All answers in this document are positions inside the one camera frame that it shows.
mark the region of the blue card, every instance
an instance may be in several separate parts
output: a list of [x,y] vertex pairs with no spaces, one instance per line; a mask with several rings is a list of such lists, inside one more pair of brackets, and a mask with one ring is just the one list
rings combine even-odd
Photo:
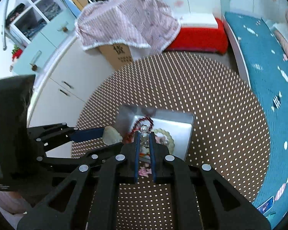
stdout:
[[262,214],[268,212],[274,204],[274,196],[271,196],[267,201],[265,201],[262,205],[260,205],[257,210]]

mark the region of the brown polka dot tablecloth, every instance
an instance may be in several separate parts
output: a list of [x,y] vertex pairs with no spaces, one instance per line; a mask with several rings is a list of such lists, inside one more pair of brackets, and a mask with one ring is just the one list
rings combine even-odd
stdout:
[[[249,201],[268,168],[270,137],[265,114],[249,86],[227,67],[189,52],[166,52],[128,64],[93,93],[80,129],[113,125],[121,104],[194,113],[186,162],[210,164]],[[72,157],[104,146],[102,139],[74,143]],[[139,177],[120,186],[117,229],[172,229],[169,185]]]

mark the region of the silver screw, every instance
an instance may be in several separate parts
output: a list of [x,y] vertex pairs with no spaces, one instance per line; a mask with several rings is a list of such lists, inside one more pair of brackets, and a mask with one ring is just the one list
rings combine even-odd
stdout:
[[118,161],[122,161],[122,160],[125,159],[125,156],[122,155],[122,154],[119,154],[119,155],[117,155],[117,156],[115,157],[115,159],[118,160]]
[[202,169],[205,170],[205,171],[209,171],[209,170],[211,170],[211,166],[209,164],[205,163],[205,164],[202,165]]
[[169,161],[169,162],[173,161],[174,159],[175,159],[175,157],[172,156],[172,155],[167,155],[167,156],[165,156],[165,160],[167,160],[167,161]]
[[79,170],[80,170],[81,172],[87,171],[87,170],[88,170],[88,165],[82,164],[82,165],[79,167]]

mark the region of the bed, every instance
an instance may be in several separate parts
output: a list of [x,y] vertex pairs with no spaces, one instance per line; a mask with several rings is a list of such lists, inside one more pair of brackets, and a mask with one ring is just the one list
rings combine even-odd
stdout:
[[271,199],[264,215],[274,228],[288,212],[288,59],[263,19],[230,12],[229,1],[221,0],[224,27],[240,77],[261,103],[271,136],[268,172],[253,205]]

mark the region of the silver box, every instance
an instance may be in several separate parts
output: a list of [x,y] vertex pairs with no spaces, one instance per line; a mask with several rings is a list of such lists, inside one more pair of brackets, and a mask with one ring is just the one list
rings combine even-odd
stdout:
[[121,105],[113,127],[124,137],[132,130],[135,122],[144,116],[150,116],[154,121],[153,129],[161,128],[170,133],[175,143],[173,155],[185,160],[193,130],[193,114],[136,105]]

